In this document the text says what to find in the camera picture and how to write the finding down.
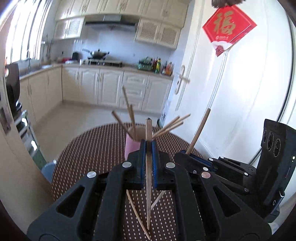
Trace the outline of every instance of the chopstick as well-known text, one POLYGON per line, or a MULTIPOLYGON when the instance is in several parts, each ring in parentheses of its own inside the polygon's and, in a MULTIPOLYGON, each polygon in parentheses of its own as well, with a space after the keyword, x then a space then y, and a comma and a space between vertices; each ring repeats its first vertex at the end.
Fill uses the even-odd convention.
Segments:
POLYGON ((147 201, 147 229, 150 229, 151 189, 152 189, 152 120, 146 119, 146 201, 147 201))
POLYGON ((115 111, 112 111, 112 115, 118 121, 119 125, 121 125, 121 127, 128 133, 128 135, 132 137, 131 133, 128 131, 127 127, 122 123, 121 119, 119 118, 119 116, 116 114, 115 111))
POLYGON ((196 144, 196 142, 197 142, 197 139, 199 138, 199 136, 200 136, 200 134, 201 134, 201 132, 202 132, 202 129, 203 129, 204 126, 205 126, 205 123, 206 123, 206 121, 207 121, 207 118, 209 117, 210 112, 211 112, 211 109, 208 108, 207 111, 205 112, 205 115, 204 115, 204 117, 203 117, 201 123, 200 123, 200 126, 199 126, 198 129, 197 129, 197 132, 195 133, 195 136, 194 136, 194 138, 193 138, 193 140, 192 140, 190 146, 188 147, 188 149, 187 149, 187 151, 186 151, 186 154, 187 154, 187 155, 189 155, 189 154, 192 152, 192 150, 193 150, 193 148, 194 148, 194 146, 195 146, 195 144, 196 144))
POLYGON ((137 212, 137 210, 136 210, 136 208, 135 208, 135 205, 133 204, 133 201, 132 201, 132 199, 131 199, 131 196, 130 196, 128 190, 126 190, 126 195, 128 196, 129 203, 131 204, 131 207, 132 207, 133 212, 135 213, 135 215, 136 215, 136 217, 137 217, 138 222, 140 223, 140 225, 141 225, 141 227, 142 227, 144 233, 146 234, 147 238, 150 240, 150 236, 149 236, 148 232, 147 232, 146 229, 145 229, 145 226, 143 225, 143 223, 142 223, 142 221, 141 221, 141 218, 140 218, 140 216, 139 216, 139 214, 138 214, 138 212, 137 212))

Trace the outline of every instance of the white door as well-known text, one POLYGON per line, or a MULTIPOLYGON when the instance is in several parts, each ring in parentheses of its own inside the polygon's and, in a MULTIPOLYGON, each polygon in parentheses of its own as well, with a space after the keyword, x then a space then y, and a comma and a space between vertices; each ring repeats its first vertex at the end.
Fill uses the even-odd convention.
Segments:
POLYGON ((46 72, 29 78, 30 95, 36 122, 38 123, 48 112, 47 106, 47 74, 46 72))
POLYGON ((74 3, 69 11, 68 18, 81 16, 85 8, 86 0, 74 0, 74 3))
POLYGON ((157 44, 176 49, 178 46, 180 33, 180 28, 162 24, 158 35, 157 44))
POLYGON ((22 111, 27 110, 27 116, 32 125, 36 124, 36 119, 31 102, 31 93, 29 87, 29 79, 20 81, 20 97, 19 102, 22 103, 22 111))
POLYGON ((62 0, 59 4, 59 7, 57 9, 57 13, 55 15, 55 20, 61 20, 67 18, 67 15, 70 11, 72 5, 71 0, 62 0))
POLYGON ((123 0, 104 0, 100 13, 101 14, 120 13, 122 5, 123 5, 123 0))
POLYGON ((174 131, 191 142, 210 107, 211 113, 196 144, 205 158, 225 156, 250 162, 260 149, 264 119, 277 120, 283 106, 292 65, 289 22, 278 1, 262 3, 246 1, 238 5, 257 26, 229 51, 216 57, 202 30, 215 9, 210 1, 195 2, 183 58, 185 77, 190 82, 182 83, 165 123, 177 115, 191 113, 186 124, 174 131))
POLYGON ((47 106, 52 110, 63 101, 62 68, 55 68, 47 72, 47 106))
POLYGON ((146 0, 142 17, 163 20, 168 0, 146 0))
POLYGON ((79 99, 81 102, 98 104, 99 75, 99 69, 80 69, 79 99))
POLYGON ((62 69, 62 89, 63 100, 79 101, 79 68, 63 67, 62 69))
POLYGON ((145 0, 124 0, 120 13, 141 16, 145 0))
MULTIPOLYGON (((147 81, 147 74, 124 72, 122 86, 126 88, 129 104, 133 105, 134 110, 142 110, 147 81)), ((120 108, 127 109, 123 92, 121 92, 120 108)))
POLYGON ((123 71, 101 69, 99 83, 99 104, 119 107, 123 71))
POLYGON ((88 0, 83 14, 99 14, 104 0, 88 0))
POLYGON ((171 86, 171 80, 149 76, 142 111, 160 114, 171 86))
POLYGON ((168 0, 163 21, 182 28, 187 14, 187 8, 188 4, 182 3, 179 0, 168 0))

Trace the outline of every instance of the door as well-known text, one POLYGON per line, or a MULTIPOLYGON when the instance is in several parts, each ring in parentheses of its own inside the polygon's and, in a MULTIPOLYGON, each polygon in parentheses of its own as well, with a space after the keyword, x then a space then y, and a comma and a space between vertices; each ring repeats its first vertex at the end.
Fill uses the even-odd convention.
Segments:
POLYGON ((98 104, 100 69, 81 69, 79 73, 79 99, 81 102, 98 104))
POLYGON ((71 0, 62 0, 57 9, 55 20, 58 21, 58 20, 67 18, 71 5, 72 5, 71 0))
POLYGON ((36 122, 38 123, 48 112, 47 106, 47 74, 43 72, 29 78, 30 96, 36 122))
POLYGON ((86 0, 74 0, 73 5, 69 11, 68 18, 81 16, 85 9, 86 0))
MULTIPOLYGON (((134 110, 142 110, 147 81, 147 74, 124 72, 122 86, 126 88, 129 104, 133 105, 134 110)), ((120 108, 127 109, 123 92, 121 92, 120 108)))
POLYGON ((180 28, 184 27, 187 8, 188 4, 186 3, 178 0, 168 0, 163 21, 180 28))
POLYGON ((36 124, 36 119, 33 111, 33 106, 31 102, 31 93, 29 87, 29 79, 20 81, 20 97, 19 102, 22 103, 22 111, 27 110, 27 116, 32 125, 36 124))
POLYGON ((147 19, 141 19, 136 33, 137 41, 157 43, 161 23, 147 19))
POLYGON ((180 33, 180 28, 162 24, 158 35, 157 44, 176 49, 178 46, 180 33))
POLYGON ((142 17, 163 20, 168 0, 146 0, 142 17))
POLYGON ((119 107, 123 71, 101 69, 99 83, 99 104, 119 107))
POLYGON ((79 101, 78 77, 78 67, 62 68, 63 100, 79 101))
POLYGON ((99 14, 104 0, 88 0, 83 14, 99 14))
POLYGON ((124 0, 120 13, 141 16, 145 0, 124 0))
POLYGON ((142 111, 160 114, 171 85, 171 80, 149 76, 142 111))
POLYGON ((120 13, 123 0, 104 0, 100 13, 120 13))
POLYGON ((62 68, 55 68, 47 72, 47 106, 52 110, 63 101, 62 68))

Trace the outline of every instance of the cream cabinet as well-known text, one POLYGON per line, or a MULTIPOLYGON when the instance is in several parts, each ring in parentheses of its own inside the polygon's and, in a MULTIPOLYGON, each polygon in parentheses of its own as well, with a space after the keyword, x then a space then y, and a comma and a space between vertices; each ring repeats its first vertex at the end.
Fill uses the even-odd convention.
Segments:
POLYGON ((123 71, 101 69, 99 79, 99 105, 119 107, 123 71))
POLYGON ((161 113, 172 85, 172 80, 149 76, 142 111, 161 113))
POLYGON ((79 100, 83 103, 98 104, 100 69, 80 68, 79 100))

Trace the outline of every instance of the brown tablecloth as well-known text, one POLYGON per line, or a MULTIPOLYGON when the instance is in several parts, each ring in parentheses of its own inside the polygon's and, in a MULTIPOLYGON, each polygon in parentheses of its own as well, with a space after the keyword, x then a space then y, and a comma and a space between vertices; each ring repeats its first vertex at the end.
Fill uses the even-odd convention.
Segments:
MULTIPOLYGON (((112 167, 124 162, 126 133, 117 123, 99 126, 88 130, 73 139, 60 155, 54 170, 52 194, 57 200, 89 171, 102 174, 111 171, 112 167)), ((160 151, 167 152, 173 161, 175 153, 186 150, 189 144, 174 134, 168 133, 157 139, 160 151)), ((195 149, 193 154, 200 156, 195 149)), ((152 190, 152 203, 160 191, 152 190)), ((146 225, 146 192, 130 191, 135 207, 146 225)), ((123 233, 125 240, 148 240, 126 198, 125 222, 123 233)), ((167 191, 151 211, 149 235, 153 241, 176 240, 174 203, 171 191, 167 191)))

